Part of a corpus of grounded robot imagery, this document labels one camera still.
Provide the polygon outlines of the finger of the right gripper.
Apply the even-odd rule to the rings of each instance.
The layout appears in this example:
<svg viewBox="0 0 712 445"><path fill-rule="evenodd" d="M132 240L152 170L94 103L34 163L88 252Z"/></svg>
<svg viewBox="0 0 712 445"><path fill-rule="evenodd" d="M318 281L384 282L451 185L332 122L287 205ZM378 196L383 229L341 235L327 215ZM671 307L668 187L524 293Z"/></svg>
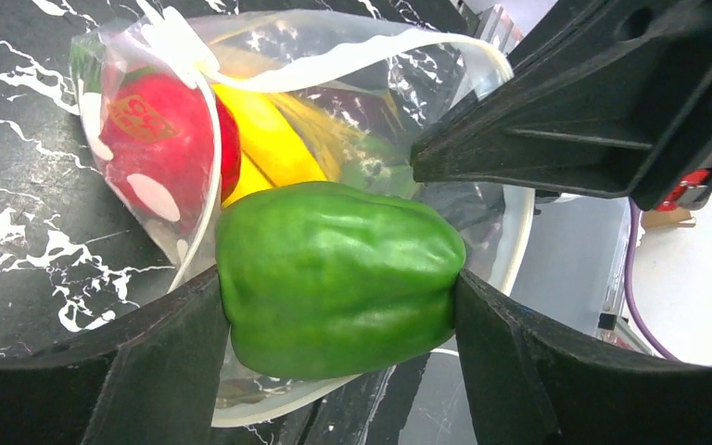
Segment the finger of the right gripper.
<svg viewBox="0 0 712 445"><path fill-rule="evenodd" d="M638 110L665 48L649 36L568 45L516 70L421 137L414 177L631 197L659 137Z"/></svg>
<svg viewBox="0 0 712 445"><path fill-rule="evenodd" d="M520 13L536 22L509 53L517 70L568 45L610 46L647 32L686 35L712 27L712 1L556 1L547 9L525 1Z"/></svg>

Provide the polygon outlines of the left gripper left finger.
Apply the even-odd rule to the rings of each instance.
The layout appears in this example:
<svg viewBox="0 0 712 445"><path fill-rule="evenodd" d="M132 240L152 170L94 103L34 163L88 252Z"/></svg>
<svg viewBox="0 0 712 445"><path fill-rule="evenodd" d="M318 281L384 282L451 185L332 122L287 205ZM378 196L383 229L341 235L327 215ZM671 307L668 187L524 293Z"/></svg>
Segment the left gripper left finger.
<svg viewBox="0 0 712 445"><path fill-rule="evenodd" d="M228 333L208 269L94 331L0 359L0 444L205 444Z"/></svg>

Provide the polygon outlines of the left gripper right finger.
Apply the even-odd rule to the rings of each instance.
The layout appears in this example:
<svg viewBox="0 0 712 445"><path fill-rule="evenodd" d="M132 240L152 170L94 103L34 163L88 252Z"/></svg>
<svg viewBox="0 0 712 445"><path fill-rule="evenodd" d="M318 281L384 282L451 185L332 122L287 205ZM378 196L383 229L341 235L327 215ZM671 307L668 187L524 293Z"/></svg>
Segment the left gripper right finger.
<svg viewBox="0 0 712 445"><path fill-rule="evenodd" d="M455 336L480 444L712 444L712 367L589 337L470 272Z"/></svg>

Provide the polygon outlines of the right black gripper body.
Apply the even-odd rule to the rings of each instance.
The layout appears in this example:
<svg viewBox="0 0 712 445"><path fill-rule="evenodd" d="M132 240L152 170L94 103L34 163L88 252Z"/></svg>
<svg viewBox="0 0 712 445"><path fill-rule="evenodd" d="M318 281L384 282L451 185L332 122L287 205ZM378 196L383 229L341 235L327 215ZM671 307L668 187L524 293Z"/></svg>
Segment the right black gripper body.
<svg viewBox="0 0 712 445"><path fill-rule="evenodd" d="M676 2L649 39L665 48L638 110L659 137L631 197L642 210L699 210L712 194L712 1Z"/></svg>

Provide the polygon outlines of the green toy vegetable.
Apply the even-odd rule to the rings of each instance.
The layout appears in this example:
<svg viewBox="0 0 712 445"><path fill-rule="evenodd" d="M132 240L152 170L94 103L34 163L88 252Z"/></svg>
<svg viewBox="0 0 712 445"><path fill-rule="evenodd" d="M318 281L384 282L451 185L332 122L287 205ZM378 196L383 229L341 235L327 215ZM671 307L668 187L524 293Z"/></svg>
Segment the green toy vegetable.
<svg viewBox="0 0 712 445"><path fill-rule="evenodd" d="M294 184L227 207L215 241L235 356L262 375L364 374L453 334L466 247L425 204Z"/></svg>

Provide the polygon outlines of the red toy pepper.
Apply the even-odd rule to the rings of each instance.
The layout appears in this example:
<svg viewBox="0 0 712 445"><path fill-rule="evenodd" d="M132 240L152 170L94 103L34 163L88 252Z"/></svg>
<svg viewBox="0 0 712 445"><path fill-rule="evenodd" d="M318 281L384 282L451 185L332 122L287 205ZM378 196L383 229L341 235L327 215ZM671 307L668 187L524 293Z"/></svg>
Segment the red toy pepper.
<svg viewBox="0 0 712 445"><path fill-rule="evenodd" d="M151 68L133 71L108 102L99 139L113 154L106 177L129 204L183 234L195 230L215 147L200 90Z"/></svg>

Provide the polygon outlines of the clear polka dot zip bag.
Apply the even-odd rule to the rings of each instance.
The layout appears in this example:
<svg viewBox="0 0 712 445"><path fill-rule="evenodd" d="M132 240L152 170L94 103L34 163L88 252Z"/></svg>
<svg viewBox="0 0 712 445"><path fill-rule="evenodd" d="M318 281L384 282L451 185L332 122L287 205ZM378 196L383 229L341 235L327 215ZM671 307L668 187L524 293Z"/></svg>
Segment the clear polka dot zip bag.
<svg viewBox="0 0 712 445"><path fill-rule="evenodd" d="M175 267L173 286L213 264L223 206L328 180L433 206L464 237L467 269L511 292L532 192L418 184L409 163L424 130L512 78L494 44L331 10L141 8L74 37L70 74L96 165Z"/></svg>

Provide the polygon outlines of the yellow toy bananas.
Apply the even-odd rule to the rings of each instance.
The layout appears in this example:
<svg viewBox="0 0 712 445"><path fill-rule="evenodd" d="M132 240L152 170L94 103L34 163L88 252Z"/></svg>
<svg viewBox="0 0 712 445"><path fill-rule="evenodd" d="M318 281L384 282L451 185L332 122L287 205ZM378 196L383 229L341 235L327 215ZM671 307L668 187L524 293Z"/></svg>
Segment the yellow toy bananas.
<svg viewBox="0 0 712 445"><path fill-rule="evenodd" d="M227 207L252 193L277 186L337 181L346 153L364 133L328 115L310 101L288 93L262 94L223 84L216 98L235 119L241 147L240 178Z"/></svg>

